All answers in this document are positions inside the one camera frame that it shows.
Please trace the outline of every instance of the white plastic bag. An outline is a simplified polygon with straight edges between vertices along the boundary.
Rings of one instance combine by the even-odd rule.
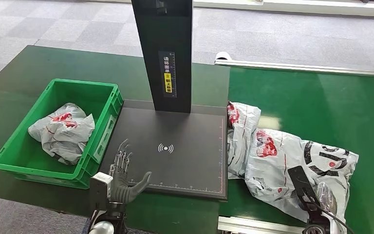
[[[236,103],[235,107],[238,113],[244,112],[244,107],[249,108]],[[251,194],[306,222],[309,215],[300,208],[299,198],[287,172],[287,169],[301,165],[314,191],[321,182],[327,185],[336,200],[336,216],[344,221],[349,199],[348,180],[355,170],[358,155],[344,149],[301,140],[295,135],[277,130],[257,129],[250,132],[249,136],[243,125],[244,120],[251,121],[251,118],[253,116],[241,116],[233,125],[233,134],[228,135],[227,140],[230,142],[236,139],[235,144],[242,146],[240,154],[237,154],[238,151],[228,151],[229,158],[242,158],[236,160],[243,162],[241,168],[245,168],[244,180]],[[229,172],[236,171],[236,168],[239,166],[229,168]]]
[[[73,103],[61,106],[54,113],[35,122],[28,133],[42,143],[43,150],[59,162],[75,165],[95,128],[93,115]]]
[[[229,102],[227,112],[229,121],[227,131],[228,178],[244,178],[251,136],[259,123],[261,110],[254,106]]]

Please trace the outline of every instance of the red logo on bag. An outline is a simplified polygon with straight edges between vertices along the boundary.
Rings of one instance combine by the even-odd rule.
[[[233,126],[233,123],[237,123],[239,121],[239,111],[234,108],[233,103],[231,102],[228,102],[227,105],[227,115],[231,126]]]
[[[273,139],[265,131],[259,130],[256,133],[257,149],[256,154],[259,157],[276,156],[277,149]]]
[[[75,127],[76,122],[72,120],[71,113],[63,113],[55,118],[52,118],[52,121],[55,122],[64,122],[67,127]]]

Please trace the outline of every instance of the robotic hand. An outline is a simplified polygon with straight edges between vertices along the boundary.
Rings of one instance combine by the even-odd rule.
[[[115,155],[109,174],[97,173],[92,180],[92,200],[95,202],[89,234],[126,234],[125,204],[132,202],[148,186],[151,172],[135,186],[128,186],[127,168],[130,163],[128,139],[124,140]]]
[[[148,186],[151,177],[151,172],[147,172],[135,186],[128,187],[127,168],[132,153],[127,153],[129,146],[127,142],[128,139],[124,140],[118,148],[109,173],[113,177],[110,201],[120,204],[132,202]]]

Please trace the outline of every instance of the black cable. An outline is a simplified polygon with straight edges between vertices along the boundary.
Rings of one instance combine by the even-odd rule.
[[[354,231],[348,225],[346,225],[346,223],[342,222],[342,220],[338,219],[336,216],[334,216],[330,212],[322,209],[321,206],[319,206],[315,201],[313,201],[313,199],[306,192],[305,192],[305,195],[309,198],[310,202],[312,202],[319,210],[321,210],[323,213],[329,215],[330,217],[334,218],[336,221],[338,221],[340,224],[342,224],[351,234],[355,234]]]

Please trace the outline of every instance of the yellow label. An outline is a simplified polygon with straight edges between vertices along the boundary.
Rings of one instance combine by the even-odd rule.
[[[164,89],[166,90],[166,93],[171,93],[172,92],[171,73],[164,73],[164,84],[165,84]]]

